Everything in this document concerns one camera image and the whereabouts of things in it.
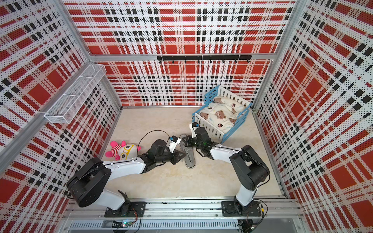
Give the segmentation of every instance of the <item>small pillow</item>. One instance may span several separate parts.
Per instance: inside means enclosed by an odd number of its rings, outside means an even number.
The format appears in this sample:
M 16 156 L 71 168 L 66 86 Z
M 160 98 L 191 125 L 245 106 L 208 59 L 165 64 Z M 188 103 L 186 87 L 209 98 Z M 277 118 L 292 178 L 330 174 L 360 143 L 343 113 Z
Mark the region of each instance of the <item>small pillow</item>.
M 233 113 L 240 113 L 245 109 L 245 106 L 227 97 L 216 96 L 214 97 L 214 102 L 226 104 L 227 108 L 231 109 Z

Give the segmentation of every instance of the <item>metal vent grille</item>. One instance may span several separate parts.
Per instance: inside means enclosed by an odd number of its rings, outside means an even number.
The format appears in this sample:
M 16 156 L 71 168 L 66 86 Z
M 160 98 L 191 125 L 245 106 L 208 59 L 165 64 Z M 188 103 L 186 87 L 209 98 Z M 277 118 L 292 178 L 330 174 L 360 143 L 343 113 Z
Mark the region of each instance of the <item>metal vent grille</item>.
M 137 229 L 140 223 L 137 222 L 131 227 L 124 227 L 119 229 Z M 93 221 L 73 221 L 70 230 L 84 229 L 94 230 L 108 228 L 112 226 L 112 221 L 107 220 L 93 220 Z M 140 229 L 143 230 L 158 230 L 158 229 L 238 229 L 237 219 L 185 219 L 185 220 L 141 220 Z

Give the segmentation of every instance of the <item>stuffed toy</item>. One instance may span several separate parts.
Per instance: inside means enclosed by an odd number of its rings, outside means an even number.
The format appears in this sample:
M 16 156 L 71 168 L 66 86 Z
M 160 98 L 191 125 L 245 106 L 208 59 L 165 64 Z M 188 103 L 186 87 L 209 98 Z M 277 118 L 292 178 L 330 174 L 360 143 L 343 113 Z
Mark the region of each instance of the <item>stuffed toy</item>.
M 137 151 L 141 150 L 141 147 L 138 147 L 134 144 L 126 144 L 125 141 L 122 141 L 122 144 L 118 144 L 116 141 L 110 143 L 112 149 L 105 153 L 105 156 L 108 158 L 115 157 L 115 160 L 129 160 L 136 158 Z

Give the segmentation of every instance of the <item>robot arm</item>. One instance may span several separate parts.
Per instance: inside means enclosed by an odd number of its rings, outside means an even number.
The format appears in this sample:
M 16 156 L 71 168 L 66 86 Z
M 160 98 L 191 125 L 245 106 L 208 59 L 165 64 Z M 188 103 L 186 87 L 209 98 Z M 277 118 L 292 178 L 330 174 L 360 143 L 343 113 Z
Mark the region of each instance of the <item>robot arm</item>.
M 239 192 L 234 197 L 234 208 L 240 214 L 249 211 L 249 204 L 253 201 L 258 186 L 269 176 L 268 167 L 251 146 L 224 147 L 212 142 L 205 128 L 197 127 L 196 123 L 191 124 L 190 128 L 192 135 L 182 139 L 185 147 L 195 147 L 204 157 L 232 164 L 241 182 Z M 146 173 L 166 162 L 176 164 L 186 156 L 185 153 L 175 150 L 180 141 L 179 138 L 172 136 L 167 147 L 165 141 L 156 140 L 150 150 L 129 161 L 101 161 L 92 158 L 67 182 L 68 190 L 80 207 L 91 204 L 103 205 L 108 207 L 106 217 L 123 216 L 131 210 L 131 202 L 123 192 L 106 189 L 106 183 L 121 176 Z
M 223 160 L 232 164 L 241 187 L 235 196 L 236 210 L 243 213 L 256 193 L 258 186 L 265 181 L 269 175 L 269 169 L 258 156 L 255 150 L 246 145 L 242 148 L 224 147 L 212 142 L 204 127 L 197 127 L 197 123 L 191 124 L 192 136 L 186 136 L 182 140 L 185 147 L 199 149 L 204 157 L 213 160 Z
M 128 212 L 130 201 L 123 192 L 106 189 L 106 183 L 121 176 L 146 173 L 166 162 L 176 164 L 186 156 L 175 150 L 180 142 L 181 139 L 172 136 L 167 147 L 164 140 L 158 139 L 150 150 L 133 160 L 101 161 L 92 158 L 67 182 L 67 188 L 80 207 L 97 204 L 108 207 L 114 215 L 122 215 Z

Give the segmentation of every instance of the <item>black cable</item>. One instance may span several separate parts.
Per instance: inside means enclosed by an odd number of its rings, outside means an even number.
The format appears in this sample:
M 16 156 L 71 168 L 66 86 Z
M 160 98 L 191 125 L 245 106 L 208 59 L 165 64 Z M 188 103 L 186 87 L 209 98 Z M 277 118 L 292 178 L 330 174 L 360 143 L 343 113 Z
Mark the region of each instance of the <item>black cable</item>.
M 139 142 L 139 144 L 137 144 L 137 145 L 140 145 L 140 143 L 141 143 L 141 141 L 142 141 L 142 139 L 146 136 L 146 135 L 148 135 L 148 134 L 150 134 L 151 132 L 154 132 L 154 131 L 161 131 L 161 132 L 164 132 L 164 133 L 166 133 L 167 134 L 167 136 L 168 136 L 168 139 L 167 139 L 167 142 L 168 142 L 168 140 L 170 139 L 170 135 L 166 132 L 166 131 L 163 131 L 163 130 L 159 130 L 159 129 L 156 129 L 156 130 L 152 130 L 152 131 L 150 131 L 150 132 L 148 132 L 147 134 L 145 134 L 142 138 L 141 138 L 141 140 L 140 140 L 140 142 Z M 137 157 L 138 157 L 138 155 L 139 155 L 139 150 L 137 150 L 137 153 L 136 153 L 136 159 L 137 159 Z
M 267 206 L 267 204 L 266 204 L 264 201 L 262 201 L 262 200 L 260 200 L 260 199 L 254 198 L 254 200 L 261 201 L 261 202 L 266 206 L 266 208 L 267 208 L 266 213 L 263 214 L 263 217 L 261 218 L 261 220 L 260 220 L 258 223 L 253 223 L 253 225 L 257 225 L 257 226 L 255 227 L 255 228 L 257 228 L 258 225 L 263 221 L 264 217 L 267 215 L 267 213 L 268 213 L 268 206 Z
M 113 225 L 114 225 L 114 223 L 118 225 L 118 228 L 117 228 L 116 230 L 113 230 Z M 120 228 L 121 225 L 122 225 L 122 223 L 113 220 L 113 221 L 112 221 L 112 231 L 113 231 L 114 233 L 116 233 L 117 230 Z
M 87 173 L 85 173 L 81 178 L 79 178 L 77 181 L 75 181 L 74 184 L 75 184 L 76 182 L 78 182 L 79 180 L 83 179 L 86 175 L 90 174 L 91 172 L 98 170 L 99 168 L 101 168 L 101 167 L 96 167 L 96 168 L 93 168 L 93 169 L 89 170 L 89 171 L 88 171 Z M 66 197 L 69 198 L 69 199 L 73 199 L 73 200 L 75 200 L 75 198 L 70 197 L 70 196 L 68 195 L 68 193 L 66 194 Z
M 225 211 L 227 214 L 236 214 L 237 213 L 237 211 L 236 210 L 234 210 L 234 212 L 228 212 L 228 211 Z
M 180 134 L 179 138 L 181 138 L 181 136 L 182 136 L 182 135 L 185 135 L 185 136 L 187 136 L 187 135 L 186 135 L 185 133 L 182 133 L 182 134 Z
M 267 180 L 266 182 L 262 183 L 261 185 L 259 185 L 257 188 L 259 188 L 260 186 L 265 185 L 266 183 L 268 183 L 268 181 L 269 181 L 270 179 L 271 179 L 271 175 L 268 174 L 268 180 Z
M 139 219 L 140 219 L 140 224 L 139 224 L 139 228 L 137 229 L 137 231 L 135 231 L 134 233 L 138 232 L 140 230 L 140 227 L 141 227 L 141 217 L 139 215 L 139 213 L 137 213 Z
M 202 157 L 205 157 L 203 154 L 201 154 L 197 149 L 195 149 L 195 151 L 198 153 L 198 154 L 200 154 L 200 156 L 202 156 Z
M 162 164 L 158 164 L 157 166 L 155 166 L 154 168 L 156 168 L 156 167 L 159 167 L 159 166 L 162 166 L 162 165 L 165 165 L 166 163 L 165 162 L 163 162 Z
M 200 119 L 197 117 L 197 119 L 198 119 L 198 128 L 200 127 L 200 125 L 201 125 L 201 121 L 200 121 Z
M 69 198 L 69 199 L 75 200 L 75 198 L 69 196 L 69 193 L 66 193 L 66 197 Z

